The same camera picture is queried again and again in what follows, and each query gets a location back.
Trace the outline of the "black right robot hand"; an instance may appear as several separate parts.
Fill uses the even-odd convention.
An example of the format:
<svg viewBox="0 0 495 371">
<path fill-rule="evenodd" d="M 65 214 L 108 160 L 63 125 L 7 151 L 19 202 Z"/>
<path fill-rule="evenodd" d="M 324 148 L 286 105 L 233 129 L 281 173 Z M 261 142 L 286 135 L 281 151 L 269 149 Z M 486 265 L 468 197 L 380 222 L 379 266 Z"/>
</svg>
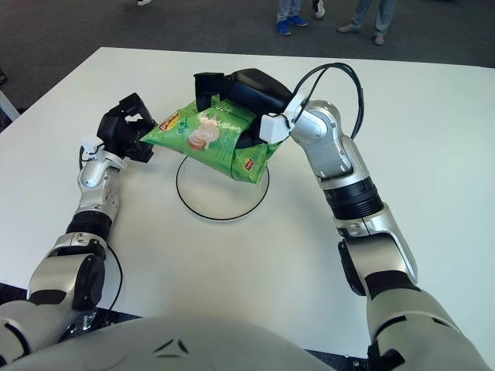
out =
<svg viewBox="0 0 495 371">
<path fill-rule="evenodd" d="M 292 97 L 292 92 L 285 85 L 255 68 L 238 70 L 228 75 L 197 73 L 194 80 L 198 111 L 210 107 L 212 99 L 217 97 L 255 114 L 253 123 L 237 140 L 236 148 L 261 144 L 261 116 L 283 112 Z"/>
</svg>

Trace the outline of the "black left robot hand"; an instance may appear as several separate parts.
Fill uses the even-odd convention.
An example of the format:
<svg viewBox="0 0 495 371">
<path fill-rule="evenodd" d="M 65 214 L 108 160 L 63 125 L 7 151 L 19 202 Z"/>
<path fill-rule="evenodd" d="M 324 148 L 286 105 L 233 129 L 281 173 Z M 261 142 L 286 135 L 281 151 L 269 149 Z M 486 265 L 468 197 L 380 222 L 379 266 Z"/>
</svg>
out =
<svg viewBox="0 0 495 371">
<path fill-rule="evenodd" d="M 102 117 L 97 137 L 111 154 L 147 163 L 153 156 L 153 145 L 141 139 L 155 126 L 156 122 L 140 96 L 132 93 Z"/>
</svg>

